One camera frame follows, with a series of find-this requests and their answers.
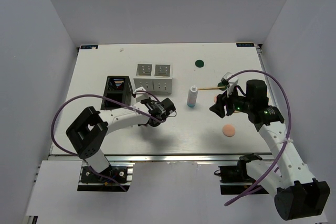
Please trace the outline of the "blue label sticker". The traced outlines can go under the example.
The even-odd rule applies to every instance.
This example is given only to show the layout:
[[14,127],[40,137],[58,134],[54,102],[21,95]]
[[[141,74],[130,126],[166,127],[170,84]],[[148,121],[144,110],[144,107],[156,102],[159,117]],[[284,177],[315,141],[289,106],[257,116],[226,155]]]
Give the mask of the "blue label sticker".
[[254,43],[250,43],[250,42],[237,42],[236,43],[237,47],[254,47]]
[[81,50],[94,50],[94,49],[98,49],[98,45],[81,45],[80,49]]

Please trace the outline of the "gold makeup pencil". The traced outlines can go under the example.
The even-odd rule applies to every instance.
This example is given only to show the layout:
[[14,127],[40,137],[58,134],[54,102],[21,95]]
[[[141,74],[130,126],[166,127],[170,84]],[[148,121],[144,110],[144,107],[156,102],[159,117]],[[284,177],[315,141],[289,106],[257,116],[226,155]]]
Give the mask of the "gold makeup pencil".
[[197,88],[200,91],[206,91],[206,90],[221,90],[221,89],[225,89],[224,87],[206,87],[206,88]]

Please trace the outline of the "blue label sticker right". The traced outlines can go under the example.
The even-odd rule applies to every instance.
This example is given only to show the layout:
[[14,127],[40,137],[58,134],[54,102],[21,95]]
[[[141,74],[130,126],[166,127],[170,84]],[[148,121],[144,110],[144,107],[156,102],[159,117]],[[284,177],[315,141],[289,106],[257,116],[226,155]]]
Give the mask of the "blue label sticker right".
[[254,43],[250,43],[250,42],[237,42],[236,43],[237,47],[254,47]]

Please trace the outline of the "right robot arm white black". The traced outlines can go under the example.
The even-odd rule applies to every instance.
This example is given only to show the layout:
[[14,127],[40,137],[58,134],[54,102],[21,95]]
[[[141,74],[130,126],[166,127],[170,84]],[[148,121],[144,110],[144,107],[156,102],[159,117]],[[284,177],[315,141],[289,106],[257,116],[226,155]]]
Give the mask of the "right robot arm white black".
[[232,81],[224,79],[222,82],[226,91],[217,96],[210,111],[220,118],[235,112],[247,114],[274,157],[274,163],[267,165],[257,154],[241,156],[235,172],[229,173],[229,177],[245,182],[254,180],[243,195],[262,187],[274,199],[276,210],[285,221],[322,214],[330,187],[327,182],[316,179],[292,140],[286,137],[284,118],[278,108],[269,105],[265,82],[247,81],[243,95],[238,94],[241,88],[237,78]]

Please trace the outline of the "black mesh organizer box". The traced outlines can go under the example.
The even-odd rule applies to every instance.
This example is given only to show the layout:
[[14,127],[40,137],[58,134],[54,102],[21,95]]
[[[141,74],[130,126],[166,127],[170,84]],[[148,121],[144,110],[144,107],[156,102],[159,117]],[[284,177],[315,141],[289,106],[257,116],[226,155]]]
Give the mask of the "black mesh organizer box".
[[107,76],[104,97],[130,105],[132,92],[132,85],[128,76]]

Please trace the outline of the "white spray bottle teal base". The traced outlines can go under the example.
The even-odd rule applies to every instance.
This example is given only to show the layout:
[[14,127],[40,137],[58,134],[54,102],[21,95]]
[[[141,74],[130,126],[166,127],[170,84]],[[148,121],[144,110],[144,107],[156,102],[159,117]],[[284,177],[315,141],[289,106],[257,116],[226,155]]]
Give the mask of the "white spray bottle teal base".
[[196,86],[191,86],[190,89],[188,90],[188,96],[187,96],[187,106],[190,108],[195,107],[196,105],[196,100],[198,96],[198,88]]

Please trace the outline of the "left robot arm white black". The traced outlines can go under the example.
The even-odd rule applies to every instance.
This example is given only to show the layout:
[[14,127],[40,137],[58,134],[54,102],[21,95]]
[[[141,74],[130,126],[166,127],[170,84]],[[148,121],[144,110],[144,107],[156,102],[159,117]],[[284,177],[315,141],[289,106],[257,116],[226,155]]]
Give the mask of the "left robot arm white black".
[[169,98],[162,101],[145,98],[134,105],[111,111],[97,111],[90,106],[67,128],[66,135],[79,158],[93,169],[93,176],[104,182],[112,174],[112,167],[101,150],[104,138],[134,125],[157,127],[175,111],[175,105]]

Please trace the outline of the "peach round powder puff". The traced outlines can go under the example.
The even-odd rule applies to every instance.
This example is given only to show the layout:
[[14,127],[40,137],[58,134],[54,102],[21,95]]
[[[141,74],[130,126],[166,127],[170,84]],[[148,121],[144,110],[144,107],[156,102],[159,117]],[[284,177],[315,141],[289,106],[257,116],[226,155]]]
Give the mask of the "peach round powder puff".
[[227,137],[233,137],[236,133],[236,129],[235,129],[234,126],[232,126],[230,124],[226,124],[222,128],[222,132]]

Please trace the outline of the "dark green round puff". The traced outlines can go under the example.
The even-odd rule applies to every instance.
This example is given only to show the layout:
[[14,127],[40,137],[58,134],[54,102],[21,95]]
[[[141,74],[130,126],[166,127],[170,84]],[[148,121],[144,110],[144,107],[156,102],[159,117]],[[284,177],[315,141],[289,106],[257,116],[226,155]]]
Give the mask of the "dark green round puff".
[[204,67],[204,61],[203,60],[196,60],[195,61],[195,66],[198,67],[198,68],[202,68]]
[[225,90],[226,90],[226,86],[225,86],[223,83],[221,83],[221,82],[219,82],[219,83],[217,84],[217,87],[218,87],[219,90],[222,90],[222,91],[225,91]]

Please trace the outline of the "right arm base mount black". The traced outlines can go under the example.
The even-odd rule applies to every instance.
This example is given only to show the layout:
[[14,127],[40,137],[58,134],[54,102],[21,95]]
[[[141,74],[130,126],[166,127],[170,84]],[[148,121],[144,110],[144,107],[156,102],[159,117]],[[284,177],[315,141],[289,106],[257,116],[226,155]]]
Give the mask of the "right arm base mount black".
[[219,166],[214,175],[219,177],[221,195],[239,195],[255,182],[250,177],[242,178],[237,165]]

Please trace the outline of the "white slotted organizer box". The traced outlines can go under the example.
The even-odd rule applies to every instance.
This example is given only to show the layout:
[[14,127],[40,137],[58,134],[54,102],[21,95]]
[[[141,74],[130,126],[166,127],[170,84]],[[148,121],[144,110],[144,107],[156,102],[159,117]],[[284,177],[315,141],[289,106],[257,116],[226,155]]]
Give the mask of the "white slotted organizer box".
[[154,94],[171,94],[172,72],[170,64],[139,63],[133,78],[134,85]]

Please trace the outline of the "blue label sticker left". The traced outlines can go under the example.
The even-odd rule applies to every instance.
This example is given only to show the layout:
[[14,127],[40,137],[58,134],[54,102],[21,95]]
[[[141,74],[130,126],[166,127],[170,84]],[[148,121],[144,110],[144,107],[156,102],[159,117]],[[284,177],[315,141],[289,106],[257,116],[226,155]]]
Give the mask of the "blue label sticker left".
[[94,49],[98,49],[98,45],[81,45],[80,49],[81,50],[94,50]]

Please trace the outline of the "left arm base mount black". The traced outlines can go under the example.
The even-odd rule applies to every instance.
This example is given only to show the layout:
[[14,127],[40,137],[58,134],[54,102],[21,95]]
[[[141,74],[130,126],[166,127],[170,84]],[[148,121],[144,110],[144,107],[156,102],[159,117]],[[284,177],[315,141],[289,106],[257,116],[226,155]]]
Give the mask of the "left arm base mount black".
[[134,163],[111,163],[112,171],[104,177],[95,174],[86,164],[80,170],[77,191],[126,193],[132,182]]

